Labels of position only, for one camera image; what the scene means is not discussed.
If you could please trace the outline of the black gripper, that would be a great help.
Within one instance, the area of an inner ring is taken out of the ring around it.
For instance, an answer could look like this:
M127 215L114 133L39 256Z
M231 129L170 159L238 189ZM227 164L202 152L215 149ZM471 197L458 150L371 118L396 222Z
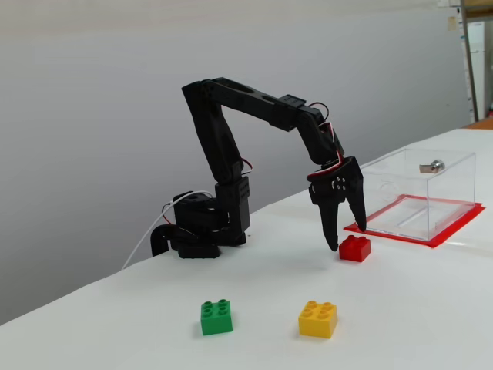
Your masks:
M367 229L364 177L354 156L327 163L307 179L310 182L312 201L320 209L325 239L332 251L337 251L339 247L338 209L344 201L349 202L358 229Z

